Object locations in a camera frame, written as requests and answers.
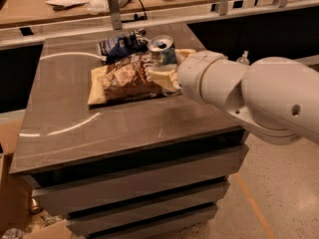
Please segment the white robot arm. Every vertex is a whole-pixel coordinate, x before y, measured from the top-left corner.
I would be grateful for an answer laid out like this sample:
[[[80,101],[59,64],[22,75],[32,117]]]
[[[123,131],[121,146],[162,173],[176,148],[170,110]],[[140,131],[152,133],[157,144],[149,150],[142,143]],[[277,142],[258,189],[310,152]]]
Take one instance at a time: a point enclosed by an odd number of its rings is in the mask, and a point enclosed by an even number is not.
[[[161,87],[220,109],[272,144],[304,137],[319,143],[319,73],[294,60],[269,57],[251,65],[200,51],[179,65],[147,68]]]

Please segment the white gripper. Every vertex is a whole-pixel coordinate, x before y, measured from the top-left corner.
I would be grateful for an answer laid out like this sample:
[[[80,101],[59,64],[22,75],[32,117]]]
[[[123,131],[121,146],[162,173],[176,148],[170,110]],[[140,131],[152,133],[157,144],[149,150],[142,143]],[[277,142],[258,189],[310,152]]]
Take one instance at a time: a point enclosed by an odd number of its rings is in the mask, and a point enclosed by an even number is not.
[[[186,98],[200,104],[225,104],[228,98],[224,74],[227,58],[210,51],[174,51],[176,64],[147,69],[151,80],[169,92],[180,89]]]

